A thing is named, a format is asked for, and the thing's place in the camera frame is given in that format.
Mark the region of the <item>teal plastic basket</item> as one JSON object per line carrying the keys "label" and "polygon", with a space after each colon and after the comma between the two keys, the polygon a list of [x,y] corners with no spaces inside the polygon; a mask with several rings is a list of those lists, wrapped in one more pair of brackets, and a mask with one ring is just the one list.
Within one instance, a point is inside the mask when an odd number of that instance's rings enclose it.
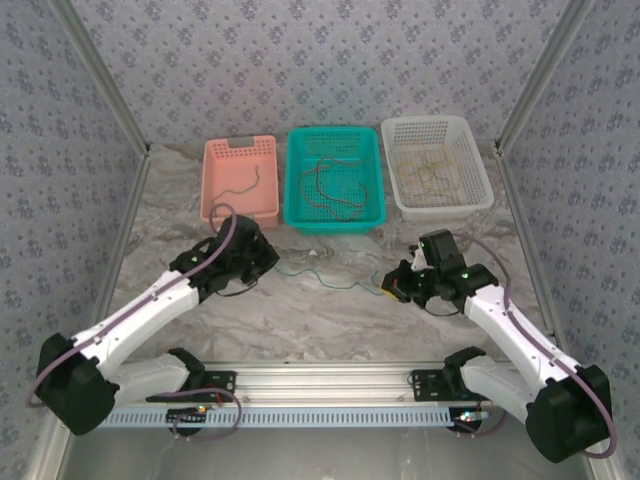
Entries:
{"label": "teal plastic basket", "polygon": [[289,132],[284,222],[303,234],[366,234],[386,220],[374,129],[300,127]]}

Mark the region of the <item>pink plastic basket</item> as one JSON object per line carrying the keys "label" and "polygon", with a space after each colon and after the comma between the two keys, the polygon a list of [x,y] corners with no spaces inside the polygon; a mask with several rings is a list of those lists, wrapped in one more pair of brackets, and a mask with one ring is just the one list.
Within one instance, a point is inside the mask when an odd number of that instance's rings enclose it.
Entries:
{"label": "pink plastic basket", "polygon": [[200,218],[218,227],[228,211],[253,219],[263,229],[279,224],[280,199],[276,140],[272,135],[210,140],[205,144]]}

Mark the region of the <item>white plastic basket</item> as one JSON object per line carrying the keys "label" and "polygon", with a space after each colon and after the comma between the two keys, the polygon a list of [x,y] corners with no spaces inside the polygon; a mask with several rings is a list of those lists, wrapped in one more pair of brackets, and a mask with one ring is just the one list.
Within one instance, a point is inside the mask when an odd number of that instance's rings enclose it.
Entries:
{"label": "white plastic basket", "polygon": [[456,115],[389,118],[381,135],[394,200],[406,221],[485,210],[493,190],[468,122]]}

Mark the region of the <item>small black circuit board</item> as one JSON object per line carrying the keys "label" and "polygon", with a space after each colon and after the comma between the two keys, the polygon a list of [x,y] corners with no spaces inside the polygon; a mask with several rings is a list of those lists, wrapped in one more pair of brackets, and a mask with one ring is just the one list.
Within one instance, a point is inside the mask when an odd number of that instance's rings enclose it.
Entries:
{"label": "small black circuit board", "polygon": [[205,406],[169,409],[165,423],[176,437],[190,437],[203,429],[207,412]]}
{"label": "small black circuit board", "polygon": [[482,423],[490,416],[483,410],[450,408],[449,414],[453,422],[448,429],[454,433],[474,435],[479,432]]}

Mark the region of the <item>grey metal shelf panel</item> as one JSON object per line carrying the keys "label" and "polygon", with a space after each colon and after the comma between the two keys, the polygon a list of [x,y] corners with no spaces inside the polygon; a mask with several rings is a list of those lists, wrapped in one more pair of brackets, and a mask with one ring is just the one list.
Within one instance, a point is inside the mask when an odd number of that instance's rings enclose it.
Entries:
{"label": "grey metal shelf panel", "polygon": [[513,422],[487,438],[446,429],[246,429],[178,442],[162,429],[71,441],[58,480],[594,480],[574,457],[546,461]]}

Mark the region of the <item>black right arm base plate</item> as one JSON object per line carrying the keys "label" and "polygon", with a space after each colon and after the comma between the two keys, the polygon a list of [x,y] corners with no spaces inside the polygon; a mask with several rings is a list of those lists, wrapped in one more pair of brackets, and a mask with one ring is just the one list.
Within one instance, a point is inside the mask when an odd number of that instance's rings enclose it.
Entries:
{"label": "black right arm base plate", "polygon": [[408,376],[408,383],[416,402],[488,401],[487,397],[470,391],[464,385],[460,373],[446,368],[413,370]]}

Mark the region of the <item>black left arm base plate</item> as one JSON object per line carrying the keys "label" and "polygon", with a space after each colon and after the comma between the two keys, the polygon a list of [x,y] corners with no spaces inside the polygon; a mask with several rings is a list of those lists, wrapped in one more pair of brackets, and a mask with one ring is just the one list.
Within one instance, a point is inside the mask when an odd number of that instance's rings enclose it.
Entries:
{"label": "black left arm base plate", "polygon": [[[235,392],[236,373],[234,371],[204,370],[190,373],[185,384],[180,388],[181,392],[198,389],[218,388]],[[229,403],[231,399],[220,393],[197,393],[181,397],[151,396],[147,397],[148,403],[177,403],[177,402],[198,402],[198,403]]]}

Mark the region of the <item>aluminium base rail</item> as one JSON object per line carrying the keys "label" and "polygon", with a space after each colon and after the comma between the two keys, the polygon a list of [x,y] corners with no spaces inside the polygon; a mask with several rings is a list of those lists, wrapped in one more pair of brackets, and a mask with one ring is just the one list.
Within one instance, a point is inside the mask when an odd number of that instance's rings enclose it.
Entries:
{"label": "aluminium base rail", "polygon": [[537,359],[531,379],[511,363],[495,362],[487,355],[467,361],[444,363],[228,363],[209,362],[188,370],[184,361],[164,354],[156,359],[120,366],[111,380],[119,385],[122,404],[179,391],[190,373],[204,370],[234,371],[235,395],[250,404],[386,404],[409,396],[414,400],[408,376],[413,370],[446,368],[460,373],[464,385],[504,407],[527,405],[552,383],[569,379],[559,363]]}

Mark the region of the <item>aluminium table side rail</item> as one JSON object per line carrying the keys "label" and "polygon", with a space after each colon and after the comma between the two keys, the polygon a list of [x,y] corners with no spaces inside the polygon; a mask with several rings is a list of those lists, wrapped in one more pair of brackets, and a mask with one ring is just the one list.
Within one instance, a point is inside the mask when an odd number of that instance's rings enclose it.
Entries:
{"label": "aluminium table side rail", "polygon": [[[108,313],[115,291],[117,279],[124,259],[124,252],[132,231],[137,209],[149,172],[149,150],[146,150],[136,169],[133,184],[118,233],[113,242],[110,260],[106,267],[96,303],[88,320],[83,320],[81,327],[90,327],[102,320]],[[69,441],[70,432],[67,427],[50,410],[45,411],[37,442],[31,453],[26,474],[21,480],[55,480]]]}

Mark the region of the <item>aluminium frame post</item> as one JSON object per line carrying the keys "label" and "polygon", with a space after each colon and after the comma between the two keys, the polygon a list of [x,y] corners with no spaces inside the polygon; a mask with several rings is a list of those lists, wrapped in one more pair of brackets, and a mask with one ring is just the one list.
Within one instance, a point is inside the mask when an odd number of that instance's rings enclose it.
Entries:
{"label": "aluminium frame post", "polygon": [[149,150],[148,143],[73,3],[71,0],[46,1],[114,114],[124,135],[136,153],[145,157]]}
{"label": "aluminium frame post", "polygon": [[505,156],[514,145],[594,3],[595,0],[567,0],[565,8],[495,140],[495,151],[499,156]]}

